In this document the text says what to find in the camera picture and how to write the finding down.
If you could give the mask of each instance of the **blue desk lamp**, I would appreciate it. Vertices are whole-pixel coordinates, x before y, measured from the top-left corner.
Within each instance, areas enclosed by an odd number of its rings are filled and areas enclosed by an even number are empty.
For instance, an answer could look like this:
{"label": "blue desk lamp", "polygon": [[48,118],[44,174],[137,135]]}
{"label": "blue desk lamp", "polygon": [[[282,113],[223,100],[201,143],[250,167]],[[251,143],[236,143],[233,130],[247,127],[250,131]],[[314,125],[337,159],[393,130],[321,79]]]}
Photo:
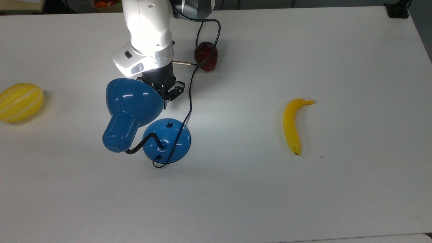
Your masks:
{"label": "blue desk lamp", "polygon": [[[187,127],[184,126],[179,133],[181,122],[169,118],[151,124],[140,144],[129,149],[138,128],[153,121],[164,109],[163,99],[148,84],[130,78],[115,79],[107,85],[106,103],[111,119],[102,142],[110,151],[132,154],[145,145],[144,151],[150,159],[158,163],[172,163],[189,150],[191,135]],[[172,151],[176,140],[175,151]]]}

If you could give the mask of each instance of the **lamp shade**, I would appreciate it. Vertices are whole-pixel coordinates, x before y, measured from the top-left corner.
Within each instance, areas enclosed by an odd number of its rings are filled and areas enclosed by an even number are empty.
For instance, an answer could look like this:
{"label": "lamp shade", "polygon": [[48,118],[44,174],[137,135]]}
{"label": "lamp shade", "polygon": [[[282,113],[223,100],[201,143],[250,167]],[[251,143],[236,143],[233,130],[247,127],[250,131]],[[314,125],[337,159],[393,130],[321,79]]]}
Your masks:
{"label": "lamp shade", "polygon": [[102,142],[117,153],[129,149],[138,128],[153,121],[164,108],[156,90],[129,78],[118,78],[107,85],[106,103],[111,119]]}

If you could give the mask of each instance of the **lamp base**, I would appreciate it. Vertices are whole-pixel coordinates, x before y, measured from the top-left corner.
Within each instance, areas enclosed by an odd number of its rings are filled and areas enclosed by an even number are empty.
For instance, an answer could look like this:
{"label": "lamp base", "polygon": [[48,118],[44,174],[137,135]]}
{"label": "lamp base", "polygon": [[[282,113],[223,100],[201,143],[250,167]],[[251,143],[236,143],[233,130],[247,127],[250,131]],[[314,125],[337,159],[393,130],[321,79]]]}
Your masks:
{"label": "lamp base", "polygon": [[[164,118],[150,124],[144,132],[143,138],[154,132],[161,141],[163,148],[159,148],[156,142],[151,139],[144,146],[143,150],[149,159],[157,163],[165,164],[174,146],[181,122],[172,118]],[[173,163],[183,158],[191,146],[191,133],[186,126],[183,126],[180,137],[175,146],[174,153],[167,163]]]}

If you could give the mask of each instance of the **black cable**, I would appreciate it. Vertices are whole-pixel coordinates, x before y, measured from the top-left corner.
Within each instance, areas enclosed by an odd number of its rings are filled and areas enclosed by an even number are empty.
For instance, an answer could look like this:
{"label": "black cable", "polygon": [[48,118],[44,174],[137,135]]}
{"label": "black cable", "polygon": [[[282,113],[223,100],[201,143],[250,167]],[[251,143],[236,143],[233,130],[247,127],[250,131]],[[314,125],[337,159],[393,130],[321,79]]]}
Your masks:
{"label": "black cable", "polygon": [[180,126],[180,129],[178,130],[177,137],[175,138],[175,142],[172,145],[172,150],[169,153],[168,159],[161,166],[155,165],[155,160],[157,160],[158,158],[155,158],[152,161],[153,166],[156,167],[156,168],[158,168],[158,169],[160,169],[160,168],[162,168],[162,167],[164,167],[164,166],[166,166],[168,164],[169,160],[171,159],[171,157],[172,157],[172,155],[174,153],[174,149],[175,149],[175,146],[177,145],[178,139],[180,138],[181,132],[183,131],[184,124],[186,123],[187,119],[189,118],[189,116],[192,113],[192,81],[194,80],[194,75],[195,75],[195,72],[198,70],[198,68],[199,67],[195,67],[195,70],[192,73],[191,82],[189,83],[189,104],[190,104],[189,112],[187,113],[186,117],[183,120],[183,123]]}
{"label": "black cable", "polygon": [[174,10],[174,12],[175,12],[178,16],[182,17],[183,19],[186,19],[186,20],[189,20],[189,21],[193,21],[193,22],[215,22],[215,23],[217,23],[217,25],[218,25],[218,32],[217,32],[216,40],[215,40],[214,46],[213,46],[213,48],[212,48],[212,51],[210,52],[210,55],[209,55],[209,56],[207,57],[207,59],[204,60],[202,63],[199,63],[199,64],[191,63],[191,66],[194,66],[194,67],[201,67],[202,65],[206,64],[206,63],[210,60],[210,58],[211,58],[212,55],[213,55],[213,52],[216,50],[216,45],[217,45],[217,42],[218,42],[218,40],[219,40],[220,29],[221,29],[220,22],[219,22],[219,20],[217,20],[217,19],[193,19],[193,18],[189,18],[189,17],[183,15],[183,14],[182,14],[182,13],[181,13],[181,12],[180,12],[176,7],[175,7],[175,4],[172,2],[172,0],[170,0],[169,2],[171,3],[171,7],[172,7],[172,9]]}
{"label": "black cable", "polygon": [[159,140],[158,135],[156,135],[156,133],[154,133],[154,132],[151,132],[151,133],[147,134],[147,136],[145,136],[145,137],[141,140],[141,142],[140,142],[140,143],[139,143],[135,148],[133,148],[133,149],[128,149],[128,150],[125,151],[125,153],[127,153],[127,154],[134,154],[134,153],[138,152],[138,150],[140,150],[140,148],[142,148],[142,147],[144,146],[144,144],[145,144],[145,143],[146,143],[146,142],[147,142],[151,137],[155,139],[155,142],[156,142],[156,144],[158,145],[158,147],[159,147],[160,149],[163,149],[163,145],[162,145],[161,141]]}
{"label": "black cable", "polygon": [[183,15],[182,13],[180,13],[180,11],[175,7],[174,3],[171,0],[170,0],[170,3],[171,3],[171,6],[172,6],[173,10],[176,12],[176,14],[179,15],[180,17],[182,17],[183,19],[186,19],[186,20],[189,20],[189,21],[193,21],[193,22],[201,22],[201,26],[200,26],[200,29],[198,30],[197,38],[195,40],[195,46],[198,46],[198,37],[200,36],[200,32],[201,32],[201,29],[202,29],[202,27],[204,25],[204,22],[216,22],[218,24],[218,32],[217,32],[217,36],[216,36],[216,40],[215,40],[213,49],[210,52],[210,55],[207,57],[207,59],[205,61],[203,61],[202,63],[200,63],[200,64],[191,64],[191,66],[195,66],[195,69],[192,72],[191,82],[189,83],[189,105],[190,105],[189,112],[187,113],[186,117],[184,118],[184,120],[183,120],[183,122],[182,122],[182,124],[180,126],[180,129],[178,130],[177,137],[175,138],[174,144],[172,145],[171,152],[169,153],[168,159],[165,161],[165,163],[163,163],[161,166],[155,165],[155,161],[157,159],[161,159],[162,158],[162,156],[160,156],[160,155],[158,155],[155,159],[153,159],[153,161],[152,161],[153,166],[155,168],[159,168],[159,169],[163,168],[164,166],[166,166],[168,164],[169,160],[171,159],[172,155],[174,154],[174,149],[175,149],[175,146],[177,145],[177,142],[178,142],[178,140],[179,140],[179,138],[181,136],[181,132],[183,131],[183,127],[184,127],[186,121],[189,119],[189,116],[192,113],[192,82],[194,80],[194,75],[195,75],[196,71],[198,70],[198,68],[200,66],[204,65],[205,63],[207,63],[208,60],[212,57],[213,52],[216,49],[216,44],[217,44],[217,42],[219,40],[220,29],[221,29],[219,20],[217,20],[217,19],[193,19],[193,18],[189,18],[189,17]]}
{"label": "black cable", "polygon": [[197,33],[197,39],[195,40],[195,47],[198,46],[198,37],[200,36],[200,32],[201,32],[203,25],[204,25],[204,22],[201,22],[200,29],[198,30],[198,33]]}

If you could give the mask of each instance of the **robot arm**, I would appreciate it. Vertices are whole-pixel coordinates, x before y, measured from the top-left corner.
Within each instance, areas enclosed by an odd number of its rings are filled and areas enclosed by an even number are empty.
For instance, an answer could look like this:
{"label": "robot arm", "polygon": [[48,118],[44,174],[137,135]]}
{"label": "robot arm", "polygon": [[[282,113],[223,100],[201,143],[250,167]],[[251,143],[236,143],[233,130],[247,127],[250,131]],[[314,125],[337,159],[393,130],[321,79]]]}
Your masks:
{"label": "robot arm", "polygon": [[[169,30],[172,15],[170,0],[123,0],[130,41],[114,53],[113,61],[126,77],[169,65],[174,57]],[[215,0],[171,0],[190,18],[205,18]]]}

